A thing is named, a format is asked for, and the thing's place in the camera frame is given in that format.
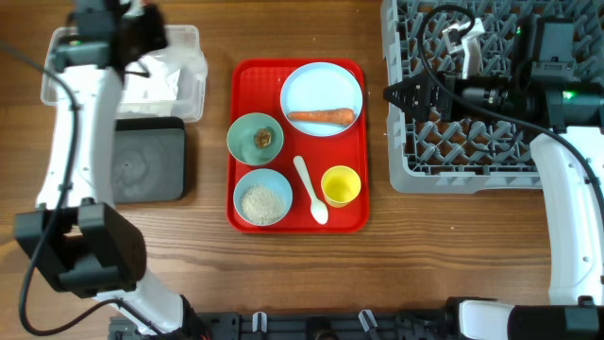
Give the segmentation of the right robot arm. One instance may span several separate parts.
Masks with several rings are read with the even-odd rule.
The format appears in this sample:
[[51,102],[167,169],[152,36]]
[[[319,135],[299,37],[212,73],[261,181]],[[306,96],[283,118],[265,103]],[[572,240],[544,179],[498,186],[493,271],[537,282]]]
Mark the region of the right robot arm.
[[531,157],[545,196],[551,248],[549,302],[511,305],[452,297],[435,310],[398,315],[404,339],[599,339],[603,335],[603,89],[574,77],[574,24],[524,17],[512,76],[423,73],[385,99],[418,121],[507,121],[532,130]]

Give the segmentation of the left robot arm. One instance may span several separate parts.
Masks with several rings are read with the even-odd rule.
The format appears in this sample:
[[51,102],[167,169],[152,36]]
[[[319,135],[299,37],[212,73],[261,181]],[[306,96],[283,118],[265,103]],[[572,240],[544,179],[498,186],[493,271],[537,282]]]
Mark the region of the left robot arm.
[[157,5],[78,1],[43,73],[58,86],[50,160],[33,212],[14,220],[29,257],[25,282],[40,273],[57,292],[117,309],[140,335],[195,336],[185,298],[147,267],[142,233],[114,207],[110,170],[126,68],[167,44]]

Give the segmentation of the white napkin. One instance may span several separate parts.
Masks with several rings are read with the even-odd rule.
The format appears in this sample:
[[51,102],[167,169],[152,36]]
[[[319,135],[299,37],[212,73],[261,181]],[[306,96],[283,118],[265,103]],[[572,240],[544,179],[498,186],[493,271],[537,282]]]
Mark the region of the white napkin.
[[123,104],[174,101],[184,59],[174,54],[147,54],[126,67]]

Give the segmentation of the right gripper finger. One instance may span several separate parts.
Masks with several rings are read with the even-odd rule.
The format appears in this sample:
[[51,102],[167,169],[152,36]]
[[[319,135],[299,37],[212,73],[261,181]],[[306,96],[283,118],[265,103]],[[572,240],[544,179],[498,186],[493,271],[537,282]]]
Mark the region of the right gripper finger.
[[383,91],[386,100],[428,100],[434,81],[429,75],[416,75],[407,77]]
[[416,121],[427,122],[430,120],[432,106],[429,101],[421,99],[400,100],[395,98],[391,101],[391,103]]

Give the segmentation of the orange carrot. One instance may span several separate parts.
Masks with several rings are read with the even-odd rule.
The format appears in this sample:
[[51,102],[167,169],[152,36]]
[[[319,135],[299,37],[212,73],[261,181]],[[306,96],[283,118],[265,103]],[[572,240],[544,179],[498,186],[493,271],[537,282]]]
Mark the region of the orange carrot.
[[343,127],[348,127],[355,121],[354,111],[348,108],[292,111],[287,114],[287,117],[293,121],[332,124]]

